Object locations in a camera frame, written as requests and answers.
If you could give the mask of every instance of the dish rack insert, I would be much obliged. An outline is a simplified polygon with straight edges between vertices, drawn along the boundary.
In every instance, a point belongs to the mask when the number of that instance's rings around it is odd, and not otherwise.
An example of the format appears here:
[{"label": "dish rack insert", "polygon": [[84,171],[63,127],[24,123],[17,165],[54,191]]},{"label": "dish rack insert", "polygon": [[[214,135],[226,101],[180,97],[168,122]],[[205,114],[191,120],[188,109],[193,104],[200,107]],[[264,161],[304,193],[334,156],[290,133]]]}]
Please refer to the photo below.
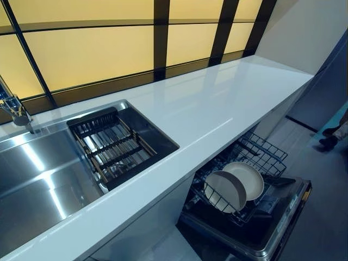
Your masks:
[{"label": "dish rack insert", "polygon": [[157,154],[114,108],[71,120],[68,126],[92,164],[96,181],[105,186]]}]

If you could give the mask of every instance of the black vertical divider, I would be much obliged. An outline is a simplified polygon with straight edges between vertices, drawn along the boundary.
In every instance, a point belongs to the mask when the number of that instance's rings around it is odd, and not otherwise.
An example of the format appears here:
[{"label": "black vertical divider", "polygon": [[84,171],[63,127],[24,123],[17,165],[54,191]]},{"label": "black vertical divider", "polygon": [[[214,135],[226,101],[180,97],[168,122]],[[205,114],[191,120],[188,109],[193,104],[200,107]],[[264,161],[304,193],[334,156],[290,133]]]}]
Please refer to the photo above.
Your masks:
[{"label": "black vertical divider", "polygon": [[243,57],[254,55],[265,32],[267,23],[271,17],[277,0],[263,0],[257,14],[254,26],[251,30],[248,42],[245,46]]},{"label": "black vertical divider", "polygon": [[239,0],[223,1],[219,24],[216,29],[212,52],[209,58],[209,66],[214,66],[221,63],[238,2]]},{"label": "black vertical divider", "polygon": [[32,68],[34,70],[34,73],[36,74],[36,76],[37,76],[37,78],[39,80],[39,83],[41,84],[41,87],[43,88],[43,90],[45,92],[45,95],[48,97],[48,99],[51,102],[52,106],[54,108],[57,108],[57,104],[56,104],[56,102],[55,102],[55,100],[54,100],[50,90],[47,87],[47,84],[46,84],[46,82],[44,80],[44,77],[42,76],[42,74],[40,72],[40,69],[39,69],[38,65],[36,64],[36,61],[35,61],[35,59],[33,57],[32,52],[29,49],[29,46],[28,46],[28,44],[27,44],[27,42],[26,42],[26,40],[24,38],[24,35],[23,35],[22,30],[21,30],[21,28],[20,28],[20,26],[19,26],[19,24],[17,22],[15,14],[12,11],[12,8],[11,8],[11,5],[10,5],[9,1],[8,0],[1,0],[1,3],[2,3],[2,5],[3,5],[3,7],[4,7],[5,11],[6,11],[6,14],[7,14],[7,16],[9,18],[9,20],[10,20],[14,30],[15,30],[15,33],[17,35],[17,38],[18,38],[18,40],[19,40],[23,50],[24,50],[24,53],[26,54],[26,56],[27,56],[27,58],[29,60],[29,63],[32,66]]},{"label": "black vertical divider", "polygon": [[170,0],[154,0],[153,80],[165,79]]}]

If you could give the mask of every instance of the beige plate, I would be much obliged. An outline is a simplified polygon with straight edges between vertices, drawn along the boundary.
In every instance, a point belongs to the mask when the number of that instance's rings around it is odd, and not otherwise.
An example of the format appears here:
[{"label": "beige plate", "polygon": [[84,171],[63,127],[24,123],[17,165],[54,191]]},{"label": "beige plate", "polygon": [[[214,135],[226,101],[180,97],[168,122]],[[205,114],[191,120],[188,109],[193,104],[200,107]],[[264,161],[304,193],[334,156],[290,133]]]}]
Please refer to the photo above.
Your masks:
[{"label": "beige plate", "polygon": [[263,178],[252,166],[244,162],[231,162],[223,170],[236,176],[242,182],[246,191],[246,200],[255,200],[262,194]]}]

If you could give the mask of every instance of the black frame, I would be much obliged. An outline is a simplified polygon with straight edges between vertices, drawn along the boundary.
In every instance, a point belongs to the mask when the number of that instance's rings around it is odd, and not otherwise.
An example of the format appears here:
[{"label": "black frame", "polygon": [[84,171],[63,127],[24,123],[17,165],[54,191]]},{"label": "black frame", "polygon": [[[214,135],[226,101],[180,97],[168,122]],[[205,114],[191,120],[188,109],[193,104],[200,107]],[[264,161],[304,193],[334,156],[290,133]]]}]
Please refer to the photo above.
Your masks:
[{"label": "black frame", "polygon": [[[233,23],[234,15],[239,0],[224,0],[220,12],[219,20],[212,19],[192,19],[182,21],[169,20],[170,0],[154,0],[154,19],[153,20],[103,20],[103,21],[68,21],[68,22],[45,22],[31,23],[26,26],[18,24],[12,11],[9,0],[0,0],[3,8],[11,22],[12,30],[9,26],[0,27],[1,35],[15,34],[28,58],[30,65],[36,74],[44,94],[21,99],[23,105],[30,114],[37,114],[52,110],[57,107],[69,105],[75,102],[88,100],[98,96],[113,92],[126,90],[151,82],[174,77],[180,74],[204,69],[218,65],[227,61],[240,59],[254,55],[261,37],[265,31],[268,20],[271,16],[276,0],[263,0],[257,18],[254,22],[250,37],[244,50],[234,53],[224,54],[229,32]],[[210,57],[190,61],[187,63],[166,66],[167,56],[167,37],[170,24],[194,24],[194,23],[217,23],[214,43]],[[50,91],[40,69],[30,51],[29,46],[23,36],[26,32],[38,32],[43,30],[63,30],[93,27],[118,27],[118,26],[142,26],[154,25],[154,68],[153,70],[130,74],[122,77],[105,79],[99,82],[87,83],[71,86],[59,91]],[[0,110],[0,124],[11,121],[11,117]]]}]

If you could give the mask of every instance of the plate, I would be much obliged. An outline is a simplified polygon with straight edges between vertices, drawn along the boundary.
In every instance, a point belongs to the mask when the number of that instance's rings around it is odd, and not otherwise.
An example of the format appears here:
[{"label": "plate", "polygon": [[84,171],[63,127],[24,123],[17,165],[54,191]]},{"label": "plate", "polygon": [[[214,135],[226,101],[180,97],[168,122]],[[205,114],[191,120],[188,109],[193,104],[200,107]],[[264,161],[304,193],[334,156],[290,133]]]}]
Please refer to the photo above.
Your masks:
[{"label": "plate", "polygon": [[246,191],[246,200],[257,199],[264,189],[264,181],[261,174],[252,166],[244,162],[231,162],[222,170],[236,176],[243,184]]},{"label": "plate", "polygon": [[225,213],[239,211],[246,203],[243,184],[226,171],[215,171],[208,175],[204,183],[204,193],[215,208]]}]

